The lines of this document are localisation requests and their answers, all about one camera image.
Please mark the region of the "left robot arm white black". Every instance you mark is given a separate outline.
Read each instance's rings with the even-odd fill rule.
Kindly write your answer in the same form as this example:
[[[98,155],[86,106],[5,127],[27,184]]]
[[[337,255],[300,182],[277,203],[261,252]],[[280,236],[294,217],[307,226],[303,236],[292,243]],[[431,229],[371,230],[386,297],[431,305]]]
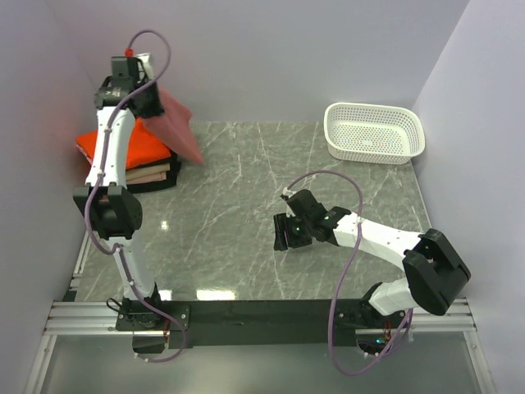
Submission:
[[[159,115],[162,106],[149,53],[113,57],[112,73],[95,94],[97,136],[89,174],[73,193],[89,236],[113,257],[123,285],[117,329],[153,330],[164,323],[157,284],[139,247],[143,210],[128,190],[126,160],[139,115]]]

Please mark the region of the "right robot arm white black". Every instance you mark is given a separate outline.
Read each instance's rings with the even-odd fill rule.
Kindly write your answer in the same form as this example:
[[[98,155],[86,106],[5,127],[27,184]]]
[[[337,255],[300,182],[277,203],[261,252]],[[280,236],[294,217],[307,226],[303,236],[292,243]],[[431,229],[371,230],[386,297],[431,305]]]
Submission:
[[[361,250],[404,273],[402,279],[378,282],[358,300],[349,320],[361,328],[377,328],[389,317],[417,307],[443,316],[471,278],[466,263],[441,231],[398,230],[345,208],[327,210],[310,190],[285,189],[281,198],[288,208],[274,217],[276,251],[327,242]]]

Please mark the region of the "pink red t shirt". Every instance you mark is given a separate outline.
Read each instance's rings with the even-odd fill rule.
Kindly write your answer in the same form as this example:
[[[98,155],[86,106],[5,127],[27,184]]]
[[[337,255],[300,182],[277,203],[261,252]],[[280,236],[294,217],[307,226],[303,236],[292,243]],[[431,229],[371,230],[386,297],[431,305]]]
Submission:
[[[203,154],[190,129],[192,112],[163,87],[158,90],[164,113],[143,119],[144,127],[182,158],[193,164],[204,165]]]

